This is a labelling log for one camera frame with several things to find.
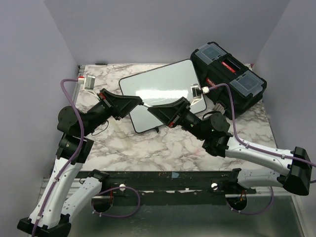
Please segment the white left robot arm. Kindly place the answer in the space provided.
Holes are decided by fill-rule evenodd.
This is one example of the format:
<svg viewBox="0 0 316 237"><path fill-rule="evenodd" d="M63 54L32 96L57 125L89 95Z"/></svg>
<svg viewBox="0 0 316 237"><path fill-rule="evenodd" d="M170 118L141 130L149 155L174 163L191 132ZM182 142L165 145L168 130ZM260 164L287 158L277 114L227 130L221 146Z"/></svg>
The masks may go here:
<svg viewBox="0 0 316 237"><path fill-rule="evenodd" d="M87 136L109 118L119 120L128 115L142 104L142 99L116 95L105 89L97 97L98 103L85 113L71 106L60 111L57 129L63 136L51 177L34 211L19 221L19 230L34 237L66 237L73 220L92 197L109 191L108 174L94 170L74 194L67 196L94 143Z"/></svg>

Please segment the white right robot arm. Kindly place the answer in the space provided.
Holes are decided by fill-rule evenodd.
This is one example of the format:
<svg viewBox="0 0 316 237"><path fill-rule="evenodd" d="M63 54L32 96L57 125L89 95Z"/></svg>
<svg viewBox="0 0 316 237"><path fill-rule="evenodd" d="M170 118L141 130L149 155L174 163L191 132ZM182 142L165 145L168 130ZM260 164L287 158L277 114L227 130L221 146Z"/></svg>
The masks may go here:
<svg viewBox="0 0 316 237"><path fill-rule="evenodd" d="M169 128L179 125L203 141L202 147L214 157L236 158L262 166L238 170L237 176L227 181L230 192L281 187L295 195L309 194L312 165L305 149L281 150L239 140L229 132L230 124L224 115L211 112L208 117L199 118L190 111L190 103L184 97L170 104L149 107L148 111Z"/></svg>

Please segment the aluminium frame rail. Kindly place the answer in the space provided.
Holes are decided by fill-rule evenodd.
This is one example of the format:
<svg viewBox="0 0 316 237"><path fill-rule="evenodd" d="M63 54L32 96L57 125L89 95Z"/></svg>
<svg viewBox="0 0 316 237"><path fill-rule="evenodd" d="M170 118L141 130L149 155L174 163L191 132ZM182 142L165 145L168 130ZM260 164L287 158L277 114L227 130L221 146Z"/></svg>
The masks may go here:
<svg viewBox="0 0 316 237"><path fill-rule="evenodd" d="M78 76L75 79L63 79L60 82L61 89L70 103L70 106L64 107L58 115L57 129L63 132L63 137L60 140L59 148L56 153L55 170L53 171L48 185L42 195L43 198L48 199L58 188L61 187L60 180L62 179L66 169L77 163L77 157L81 152L81 147L84 140L84 127L80 117L79 111L75 106L72 97L67 92L64 83L75 82L77 87L78 77L82 76L82 68L79 68Z"/></svg>

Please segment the black red toolbox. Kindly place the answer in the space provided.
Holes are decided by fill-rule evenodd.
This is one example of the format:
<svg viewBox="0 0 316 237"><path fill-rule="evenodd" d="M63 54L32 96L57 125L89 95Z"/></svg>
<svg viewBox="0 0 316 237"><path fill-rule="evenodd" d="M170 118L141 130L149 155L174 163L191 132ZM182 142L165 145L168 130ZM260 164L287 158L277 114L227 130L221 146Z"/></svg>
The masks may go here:
<svg viewBox="0 0 316 237"><path fill-rule="evenodd" d="M267 82L218 43L208 42L196 49L190 60L202 87L221 83L229 86L236 118L263 98Z"/></svg>

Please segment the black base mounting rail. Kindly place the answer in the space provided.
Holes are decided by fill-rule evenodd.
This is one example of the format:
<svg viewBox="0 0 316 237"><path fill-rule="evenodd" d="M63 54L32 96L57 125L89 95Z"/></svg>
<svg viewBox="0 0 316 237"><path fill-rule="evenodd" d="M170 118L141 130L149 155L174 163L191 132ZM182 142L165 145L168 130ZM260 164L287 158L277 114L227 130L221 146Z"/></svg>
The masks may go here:
<svg viewBox="0 0 316 237"><path fill-rule="evenodd" d="M232 171L92 171L103 181L101 195L92 199L98 210L110 206L224 205L226 195L255 194L237 183Z"/></svg>

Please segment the white framed whiteboard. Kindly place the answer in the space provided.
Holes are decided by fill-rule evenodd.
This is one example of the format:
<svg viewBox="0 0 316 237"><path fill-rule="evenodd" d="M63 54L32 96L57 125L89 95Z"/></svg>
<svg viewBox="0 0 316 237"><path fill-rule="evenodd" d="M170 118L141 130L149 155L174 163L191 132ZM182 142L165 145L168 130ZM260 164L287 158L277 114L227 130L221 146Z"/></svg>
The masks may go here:
<svg viewBox="0 0 316 237"><path fill-rule="evenodd" d="M119 80L123 95L139 96L147 105L163 105L185 97L193 102L191 85L199 84L197 74L190 59L161 66L156 69L137 73ZM206 101L191 105L194 114L206 110ZM130 112L130 118L136 133L143 133L163 125L146 107L137 106Z"/></svg>

